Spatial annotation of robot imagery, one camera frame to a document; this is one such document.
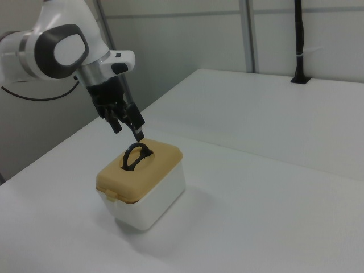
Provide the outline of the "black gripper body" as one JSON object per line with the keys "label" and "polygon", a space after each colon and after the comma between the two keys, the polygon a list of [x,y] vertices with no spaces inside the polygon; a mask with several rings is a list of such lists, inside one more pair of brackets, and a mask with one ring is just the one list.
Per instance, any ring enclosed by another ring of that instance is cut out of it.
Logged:
{"label": "black gripper body", "polygon": [[125,89],[119,76],[98,85],[87,86],[86,89],[100,117],[105,117],[107,111],[116,116],[125,116],[127,102],[123,99]]}

